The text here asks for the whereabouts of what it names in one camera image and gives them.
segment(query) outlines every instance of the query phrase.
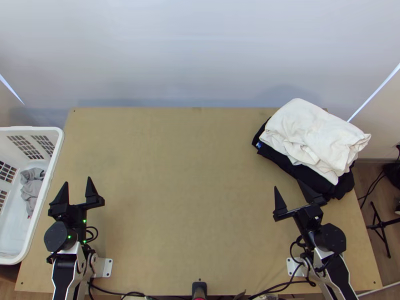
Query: white wall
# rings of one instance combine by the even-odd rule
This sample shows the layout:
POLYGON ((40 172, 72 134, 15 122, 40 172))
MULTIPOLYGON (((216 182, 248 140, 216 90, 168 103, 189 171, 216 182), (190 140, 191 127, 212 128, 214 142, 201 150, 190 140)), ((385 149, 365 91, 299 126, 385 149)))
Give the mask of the white wall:
POLYGON ((398 0, 1 0, 0 74, 36 124, 73 106, 349 116, 400 62, 398 0))
POLYGON ((351 123, 372 135, 363 159, 396 159, 400 143, 400 72, 371 99, 351 123))
POLYGON ((20 101, 0 82, 0 127, 31 125, 32 120, 25 113, 20 101))

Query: white towel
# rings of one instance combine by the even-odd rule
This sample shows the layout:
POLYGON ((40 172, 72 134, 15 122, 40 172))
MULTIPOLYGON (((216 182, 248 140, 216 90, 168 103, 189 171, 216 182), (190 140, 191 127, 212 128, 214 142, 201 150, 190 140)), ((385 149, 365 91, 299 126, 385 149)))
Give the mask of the white towel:
POLYGON ((280 108, 259 137, 293 165, 308 166, 334 185, 349 172, 370 138, 353 124, 300 98, 280 108))

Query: table top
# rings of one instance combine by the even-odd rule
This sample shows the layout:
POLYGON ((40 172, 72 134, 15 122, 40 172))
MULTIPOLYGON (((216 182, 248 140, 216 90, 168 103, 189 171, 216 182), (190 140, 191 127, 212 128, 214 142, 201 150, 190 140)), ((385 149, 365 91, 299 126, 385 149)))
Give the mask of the table top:
MULTIPOLYGON (((53 223, 48 204, 65 181, 71 204, 85 201, 90 176, 105 206, 88 211, 99 229, 91 243, 112 258, 110 278, 95 283, 118 292, 190 295, 254 294, 287 282, 286 258, 299 230, 274 222, 274 186, 288 209, 306 202, 297 182, 257 155, 254 134, 275 108, 75 108, 16 290, 53 292, 43 237, 53 223)), ((356 291, 382 287, 354 191, 322 208, 322 223, 347 237, 344 258, 356 291)), ((320 293, 293 284, 285 293, 320 293)))

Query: black cable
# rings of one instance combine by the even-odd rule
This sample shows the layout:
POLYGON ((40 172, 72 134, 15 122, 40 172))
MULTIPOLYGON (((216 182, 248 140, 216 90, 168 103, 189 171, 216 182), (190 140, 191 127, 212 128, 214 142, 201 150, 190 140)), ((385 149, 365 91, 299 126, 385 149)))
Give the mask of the black cable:
POLYGON ((89 238, 88 240, 86 240, 86 243, 93 242, 93 241, 94 241, 95 239, 97 239, 97 237, 99 236, 99 231, 98 231, 98 229, 97 229, 96 227, 94 227, 94 226, 87 226, 87 227, 86 227, 86 232, 89 233, 89 234, 91 234, 91 238, 89 238), (88 229, 93 229, 93 230, 96 232, 96 235, 94 235, 93 232, 91 232, 91 231, 88 230, 88 229))
POLYGON ((126 296, 145 297, 146 296, 142 292, 138 292, 138 291, 130 291, 130 292, 127 292, 127 293, 122 293, 122 292, 115 292, 115 291, 109 291, 109 290, 103 289, 103 288, 98 287, 98 286, 93 284, 93 278, 90 279, 88 284, 89 284, 89 289, 93 288, 93 289, 96 289, 96 290, 98 290, 100 292, 103 292, 103 293, 106 293, 106 294, 110 294, 110 295, 117 295, 117 296, 124 296, 124 297, 126 297, 126 296))
POLYGON ((331 257, 329 257, 329 259, 321 267, 315 268, 315 272, 320 273, 324 271, 336 257, 338 257, 338 254, 334 254, 331 257))
POLYGON ((292 248, 293 248, 294 245, 297 245, 295 241, 294 241, 293 243, 290 244, 290 250, 289 250, 289 252, 290 252, 290 257, 291 257, 291 259, 292 259, 295 263, 297 263, 297 264, 299 264, 299 265, 300 265, 300 264, 303 264, 301 261, 297 261, 297 260, 293 257, 292 248))
POLYGON ((91 237, 88 240, 93 239, 95 237, 95 234, 88 229, 86 229, 86 233, 91 235, 91 237))
MULTIPOLYGON (((397 148, 397 150, 398 150, 398 155, 397 155, 397 158, 396 158, 396 160, 395 160, 395 163, 400 163, 400 161, 399 161, 399 159, 400 159, 400 144, 396 145, 396 148, 397 148)), ((360 198, 357 199, 357 200, 364 199, 364 200, 362 201, 361 206, 360 206, 361 209, 363 208, 365 202, 367 201, 367 197, 368 197, 368 196, 375 190, 375 188, 377 187, 378 182, 380 182, 381 179, 382 179, 383 177, 386 176, 386 175, 383 174, 383 173, 384 173, 384 171, 382 170, 382 171, 379 173, 379 175, 376 177, 376 179, 371 183, 371 185, 369 186, 369 188, 368 188, 366 194, 365 194, 364 196, 362 196, 362 197, 360 197, 360 198)))
POLYGON ((374 184, 377 183, 377 181, 379 180, 379 177, 381 177, 381 175, 383 174, 383 172, 384 172, 384 171, 381 171, 381 172, 379 173, 379 175, 375 178, 375 180, 370 184, 368 190, 366 191, 366 194, 365 194, 364 196, 360 197, 360 198, 357 198, 357 200, 364 199, 364 198, 367 197, 369 194, 371 194, 371 191, 370 191, 370 190, 371 190, 372 186, 373 186, 374 184))
POLYGON ((296 267, 296 269, 294 269, 294 272, 293 272, 293 274, 291 275, 290 280, 289 280, 288 282, 284 282, 284 283, 280 283, 280 284, 274 285, 274 286, 272 286, 272 287, 270 287, 270 288, 268 288, 268 289, 266 289, 266 290, 263 290, 262 292, 259 292, 259 293, 257 293, 257 294, 254 294, 254 295, 248 297, 248 300, 253 300, 254 298, 257 298, 257 297, 259 297, 259 296, 261 296, 261 295, 268 294, 268 293, 280 293, 280 292, 286 290, 286 289, 288 288, 288 286, 290 286, 291 284, 305 284, 305 283, 307 283, 307 284, 309 284, 309 285, 312 286, 312 287, 316 287, 317 284, 316 284, 315 282, 310 281, 310 279, 309 279, 308 276, 305 278, 305 280, 293 281, 293 279, 295 278, 295 274, 296 274, 297 270, 298 270, 302 265, 303 265, 303 264, 299 264, 299 265, 296 267))
POLYGON ((364 199, 364 200, 362 201, 362 204, 361 204, 361 206, 360 206, 360 209, 363 208, 364 204, 365 204, 366 201, 367 201, 368 196, 369 196, 370 194, 372 194, 372 192, 375 190, 375 188, 377 187, 377 185, 378 185, 378 183, 381 181, 381 179, 384 178, 384 177, 386 177, 385 174, 383 174, 381 177, 379 177, 382 173, 383 173, 383 171, 379 173, 378 177, 377 177, 377 178, 374 180, 374 182, 369 186, 368 191, 366 192, 365 196, 362 196, 362 197, 360 197, 360 198, 358 199, 358 200, 364 199))
POLYGON ((90 284, 89 284, 88 290, 89 290, 89 297, 90 297, 90 300, 95 300, 95 299, 93 298, 93 295, 92 295, 91 285, 90 285, 90 284))

